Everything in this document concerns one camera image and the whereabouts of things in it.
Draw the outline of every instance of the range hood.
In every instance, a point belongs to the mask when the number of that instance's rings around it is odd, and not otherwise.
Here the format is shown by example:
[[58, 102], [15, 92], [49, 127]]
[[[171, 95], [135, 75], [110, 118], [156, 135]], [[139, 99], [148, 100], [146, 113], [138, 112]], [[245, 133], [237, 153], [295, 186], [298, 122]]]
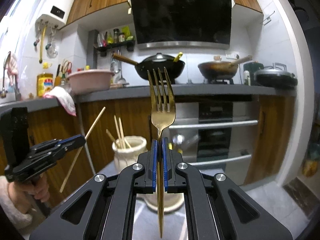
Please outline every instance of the range hood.
[[139, 48], [228, 49], [231, 0], [131, 0]]

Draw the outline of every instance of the hand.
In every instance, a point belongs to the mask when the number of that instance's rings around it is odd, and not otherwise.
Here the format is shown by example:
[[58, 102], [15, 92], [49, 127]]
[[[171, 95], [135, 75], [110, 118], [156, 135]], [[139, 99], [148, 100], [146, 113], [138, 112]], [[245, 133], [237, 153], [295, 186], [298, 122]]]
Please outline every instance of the hand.
[[32, 185], [31, 182], [22, 184], [15, 181], [8, 184], [8, 195], [13, 205], [22, 214], [27, 213], [31, 208], [31, 203], [26, 194], [34, 195], [34, 198], [39, 199], [41, 202], [48, 201], [50, 194], [45, 173], [40, 175], [40, 179], [35, 185]]

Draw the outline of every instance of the triangular cutout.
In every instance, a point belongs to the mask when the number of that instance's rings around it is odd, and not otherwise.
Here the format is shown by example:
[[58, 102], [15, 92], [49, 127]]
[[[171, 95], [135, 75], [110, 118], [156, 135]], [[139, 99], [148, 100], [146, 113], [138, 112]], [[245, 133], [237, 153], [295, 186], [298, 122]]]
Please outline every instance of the triangular cutout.
[[63, 214], [62, 219], [77, 225], [80, 223], [85, 207], [88, 204], [92, 191], [86, 191], [71, 207], [69, 207]]
[[259, 217], [259, 213], [235, 191], [228, 190], [228, 193], [241, 223], [246, 224]]

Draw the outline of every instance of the electrical outlet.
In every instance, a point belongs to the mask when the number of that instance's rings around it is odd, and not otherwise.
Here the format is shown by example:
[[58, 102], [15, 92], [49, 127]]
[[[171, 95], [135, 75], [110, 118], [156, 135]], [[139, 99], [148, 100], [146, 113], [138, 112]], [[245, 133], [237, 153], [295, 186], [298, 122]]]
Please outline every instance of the electrical outlet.
[[226, 58], [227, 59], [239, 59], [239, 52], [233, 51], [233, 52], [226, 53]]

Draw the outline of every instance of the gold fork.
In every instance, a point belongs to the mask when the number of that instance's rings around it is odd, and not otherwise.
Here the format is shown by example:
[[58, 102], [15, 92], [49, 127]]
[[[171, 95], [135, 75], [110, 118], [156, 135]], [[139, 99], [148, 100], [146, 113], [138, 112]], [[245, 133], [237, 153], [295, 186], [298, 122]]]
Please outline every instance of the gold fork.
[[[150, 86], [150, 96], [151, 96], [151, 122], [158, 129], [158, 144], [161, 147], [161, 134], [162, 131], [170, 126], [174, 120], [176, 119], [176, 104], [174, 101], [174, 95], [172, 92], [172, 86], [169, 80], [169, 76], [167, 73], [167, 69], [164, 68], [165, 79], [167, 81], [167, 91], [169, 97], [169, 110], [167, 105], [167, 95], [164, 90], [162, 75], [160, 69], [158, 68], [158, 73], [160, 77], [161, 87], [162, 87], [162, 97], [160, 94], [158, 78], [156, 75], [156, 71], [153, 70], [153, 75], [155, 77], [156, 88], [157, 88], [157, 99], [156, 94], [153, 88], [153, 83], [151, 79], [150, 72], [148, 71], [149, 78], [149, 86]], [[157, 200], [158, 200], [158, 220], [159, 220], [159, 229], [160, 229], [160, 237], [162, 238], [163, 232], [163, 218], [164, 218], [164, 170], [163, 170], [163, 156], [162, 151], [158, 150], [157, 155]]]

